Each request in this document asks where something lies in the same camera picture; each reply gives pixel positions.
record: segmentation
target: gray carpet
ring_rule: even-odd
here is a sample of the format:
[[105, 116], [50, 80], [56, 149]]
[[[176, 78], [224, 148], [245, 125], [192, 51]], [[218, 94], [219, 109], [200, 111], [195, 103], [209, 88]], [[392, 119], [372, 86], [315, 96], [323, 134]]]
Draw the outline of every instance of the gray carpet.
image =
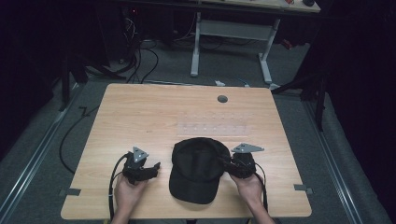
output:
[[[150, 46], [154, 46], [154, 42], [145, 43], [143, 48]], [[205, 48], [216, 46], [216, 43], [203, 45]], [[243, 79], [251, 87], [265, 88], [268, 85], [263, 82], [257, 58], [257, 53], [260, 52], [262, 46], [262, 42], [255, 42], [242, 47], [223, 44], [214, 50], [203, 49], [201, 51], [200, 75], [190, 77], [192, 46], [174, 45], [169, 48], [158, 43], [152, 49], [158, 54], [158, 66], [146, 81], [215, 85], [215, 80], [219, 80], [226, 86], [244, 86], [245, 83], [240, 80]], [[302, 46], [287, 50], [279, 45], [272, 47], [268, 63], [275, 84], [281, 85], [292, 81], [308, 48], [309, 46]], [[137, 73], [139, 78], [150, 71], [156, 63], [153, 53], [144, 49], [141, 52], [142, 64]], [[118, 67], [120, 65], [113, 63], [112, 69]], [[103, 223], [103, 220], [68, 221], [61, 218], [64, 196], [60, 195], [60, 191], [70, 186], [73, 176], [60, 162], [59, 147], [70, 127], [81, 118], [83, 109], [80, 107], [85, 106], [89, 111], [98, 106], [106, 85], [112, 82], [116, 82], [116, 80], [102, 76], [90, 76], [90, 81], [81, 87], [80, 95], [70, 106], [58, 132], [50, 142], [48, 154], [8, 223]], [[60, 85], [54, 89], [54, 93], [55, 97], [36, 114], [19, 141], [0, 163], [0, 178], [2, 179], [0, 197], [2, 202], [7, 198], [46, 130], [59, 113], [58, 109], [61, 106]], [[304, 104], [294, 93], [295, 91], [289, 91], [288, 94], [275, 95], [275, 100], [302, 180], [314, 191], [313, 194], [308, 194], [313, 213], [310, 217], [304, 218], [280, 218], [278, 222], [348, 223], [347, 214], [324, 161], [315, 127], [310, 123], [311, 118], [306, 113]], [[64, 139], [64, 161], [73, 170], [78, 165], [94, 117], [95, 112], [78, 123]], [[349, 148], [328, 98], [323, 125], [324, 134], [334, 157], [351, 189], [356, 205], [361, 210], [363, 222], [390, 223]]]

